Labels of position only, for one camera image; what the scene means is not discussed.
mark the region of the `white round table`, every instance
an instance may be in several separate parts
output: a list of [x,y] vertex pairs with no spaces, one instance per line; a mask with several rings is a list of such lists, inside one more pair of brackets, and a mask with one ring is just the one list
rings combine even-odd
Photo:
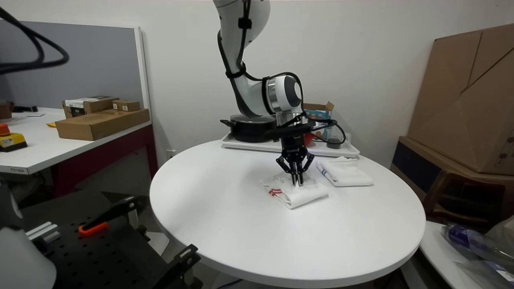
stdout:
[[416,194],[386,167],[359,162],[375,186],[330,188],[330,197],[290,210],[264,188],[278,154],[195,146],[156,173],[150,199],[167,233],[200,247],[222,273],[270,286],[338,287],[402,266],[418,249],[426,216]]

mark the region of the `white wall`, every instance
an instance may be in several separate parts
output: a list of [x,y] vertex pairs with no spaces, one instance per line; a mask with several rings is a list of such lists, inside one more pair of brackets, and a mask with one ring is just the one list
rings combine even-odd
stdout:
[[[161,157],[220,138],[237,112],[219,56],[211,0],[0,0],[21,19],[140,25]],[[513,0],[272,0],[249,46],[254,75],[294,70],[309,101],[338,119],[370,157],[389,164],[408,128],[431,43],[442,35],[514,21]]]

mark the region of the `gray wall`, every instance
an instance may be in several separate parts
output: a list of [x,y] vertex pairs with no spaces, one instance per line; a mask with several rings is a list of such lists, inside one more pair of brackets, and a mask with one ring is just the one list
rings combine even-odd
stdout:
[[[0,75],[0,98],[18,104],[58,107],[65,98],[113,94],[142,101],[135,30],[126,27],[25,22],[70,53],[58,67]],[[58,53],[44,45],[49,59]],[[0,62],[37,56],[34,45],[0,21]]]

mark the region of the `robotic arm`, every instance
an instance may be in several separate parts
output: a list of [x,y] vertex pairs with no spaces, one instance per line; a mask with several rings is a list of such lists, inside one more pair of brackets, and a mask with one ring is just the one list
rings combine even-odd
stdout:
[[238,107],[248,117],[273,115],[277,128],[269,136],[280,138],[282,157],[277,162],[293,176],[293,183],[304,183],[302,173],[314,155],[304,144],[304,133],[312,131],[314,123],[302,123],[304,93],[301,78],[293,72],[257,78],[246,70],[245,48],[257,38],[270,16],[269,0],[214,0],[222,29],[219,48],[233,86]]

